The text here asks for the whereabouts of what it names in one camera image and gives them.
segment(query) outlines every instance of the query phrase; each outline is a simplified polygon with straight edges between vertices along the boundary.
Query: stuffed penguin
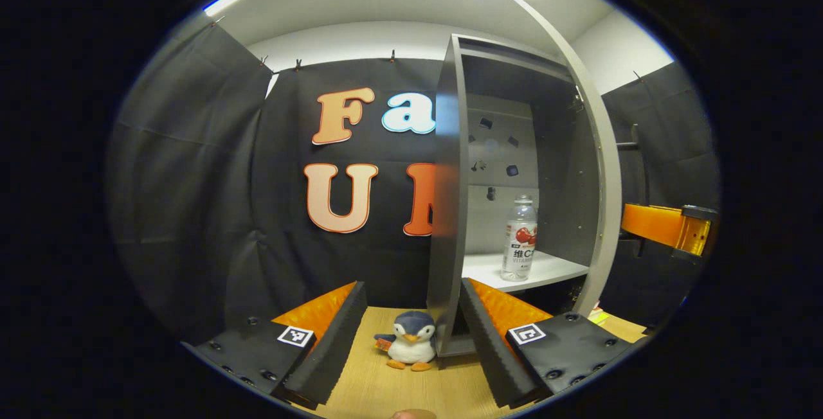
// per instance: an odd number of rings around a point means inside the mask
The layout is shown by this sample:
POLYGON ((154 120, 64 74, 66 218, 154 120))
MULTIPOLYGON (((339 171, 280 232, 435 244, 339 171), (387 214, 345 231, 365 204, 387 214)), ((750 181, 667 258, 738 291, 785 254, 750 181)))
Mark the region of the stuffed penguin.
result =
POLYGON ((406 311, 394 319, 394 334, 377 334, 374 339, 391 342, 388 365, 411 370, 428 370, 435 357, 435 320, 423 311, 406 311))

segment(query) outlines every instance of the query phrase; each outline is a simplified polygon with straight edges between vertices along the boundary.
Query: orange foam pad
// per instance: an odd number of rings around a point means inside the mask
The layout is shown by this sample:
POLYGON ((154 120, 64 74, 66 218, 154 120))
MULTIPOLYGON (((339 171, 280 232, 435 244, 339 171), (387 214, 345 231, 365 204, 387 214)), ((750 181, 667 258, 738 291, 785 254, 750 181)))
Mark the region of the orange foam pad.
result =
POLYGON ((281 314, 275 319, 272 319, 271 322, 314 331, 317 342, 320 342, 320 339, 326 334, 326 330, 329 329, 332 319, 334 319, 334 316, 340 310, 343 302, 346 301, 346 298, 352 293, 355 284, 357 284, 356 281, 351 284, 346 284, 343 287, 338 287, 331 292, 294 308, 294 310, 281 314))
POLYGON ((679 208, 626 204, 620 226, 632 234, 675 247, 683 229, 683 217, 679 208))
POLYGON ((506 340, 506 331, 552 317, 540 308, 529 305, 501 290, 494 289, 490 285, 471 278, 468 278, 468 280, 477 292, 486 313, 489 314, 492 325, 497 329, 497 334, 500 334, 500 338, 503 339, 503 342, 512 353, 514 353, 514 350, 509 345, 509 341, 506 340))

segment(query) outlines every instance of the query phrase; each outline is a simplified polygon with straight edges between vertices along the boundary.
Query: ceiling light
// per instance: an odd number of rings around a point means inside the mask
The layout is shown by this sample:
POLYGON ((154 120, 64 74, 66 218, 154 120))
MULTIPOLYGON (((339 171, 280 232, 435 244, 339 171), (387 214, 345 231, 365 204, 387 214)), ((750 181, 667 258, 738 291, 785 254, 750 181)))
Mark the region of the ceiling light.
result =
POLYGON ((213 17, 218 12, 221 12, 226 9, 226 7, 229 7, 229 5, 235 1, 237 0, 217 0, 214 3, 204 7, 203 11, 206 12, 206 15, 211 15, 213 17))

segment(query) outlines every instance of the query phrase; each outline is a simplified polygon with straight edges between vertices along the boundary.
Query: wooden table surface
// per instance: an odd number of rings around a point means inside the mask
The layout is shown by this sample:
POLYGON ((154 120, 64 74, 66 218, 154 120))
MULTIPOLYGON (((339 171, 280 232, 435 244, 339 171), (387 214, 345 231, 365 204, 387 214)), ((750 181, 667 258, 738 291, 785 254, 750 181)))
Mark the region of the wooden table surface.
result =
MULTIPOLYGON (((497 407, 477 354, 435 358, 432 369, 423 372, 386 366, 388 355, 374 348, 373 336, 391 332, 403 311, 408 309, 366 309, 338 384, 327 404, 311 413, 331 419, 389 419, 395 411, 424 409, 438 419, 486 419, 529 406, 497 407)), ((602 327, 632 343, 643 337, 642 326, 615 316, 602 327)))

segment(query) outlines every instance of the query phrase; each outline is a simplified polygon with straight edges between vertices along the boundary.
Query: screw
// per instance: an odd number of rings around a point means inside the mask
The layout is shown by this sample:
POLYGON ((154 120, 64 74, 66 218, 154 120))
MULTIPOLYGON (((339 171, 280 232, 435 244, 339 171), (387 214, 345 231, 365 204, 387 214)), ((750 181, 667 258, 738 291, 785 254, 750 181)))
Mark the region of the screw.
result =
POLYGON ((277 376, 274 375, 274 373, 271 372, 271 371, 260 370, 260 375, 262 376, 262 378, 264 378, 266 380, 270 380, 271 382, 276 382, 277 381, 277 376))

